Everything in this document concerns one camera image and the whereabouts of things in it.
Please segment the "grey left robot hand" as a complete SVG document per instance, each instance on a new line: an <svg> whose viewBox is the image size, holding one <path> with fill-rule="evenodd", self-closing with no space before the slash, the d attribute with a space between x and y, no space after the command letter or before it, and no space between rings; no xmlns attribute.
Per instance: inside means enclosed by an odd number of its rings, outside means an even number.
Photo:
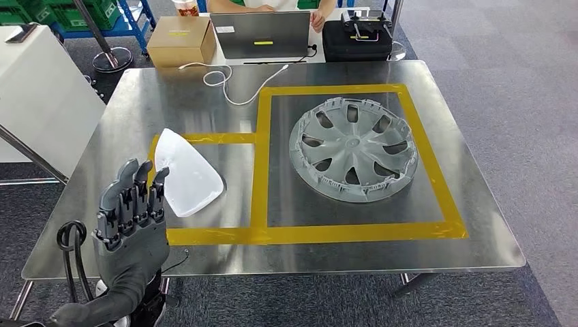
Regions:
<svg viewBox="0 0 578 327"><path fill-rule="evenodd" d="M69 221L57 232L63 252L70 303L50 317L50 326L157 326L166 309L160 290L162 265L170 246L166 237L164 180L170 170L161 169L151 184L147 176L153 164L130 159L100 198L97 227ZM93 240L100 279L106 289L94 296L89 289L81 247Z"/></svg>

